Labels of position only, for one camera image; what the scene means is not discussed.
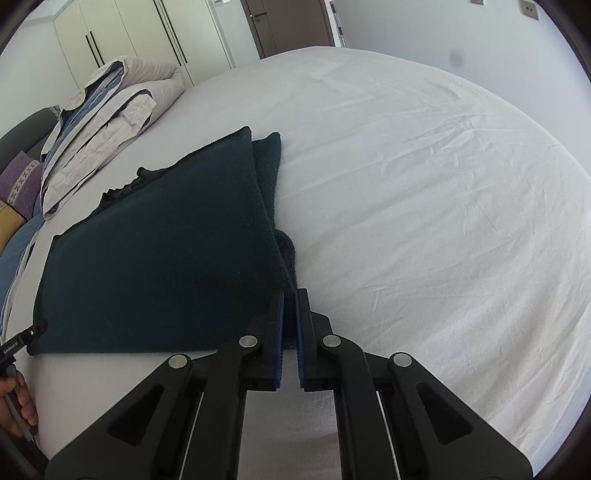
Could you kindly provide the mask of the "person's left hand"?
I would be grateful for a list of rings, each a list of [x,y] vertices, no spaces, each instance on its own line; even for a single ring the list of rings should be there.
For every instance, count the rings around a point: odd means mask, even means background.
[[[1,399],[0,399],[0,422],[1,428],[15,438],[21,438],[23,431],[13,418],[5,397],[11,392],[15,392],[18,398],[17,410],[22,418],[31,427],[38,424],[37,410],[31,397],[28,385],[24,376],[16,370],[13,376],[2,377],[0,381]]]

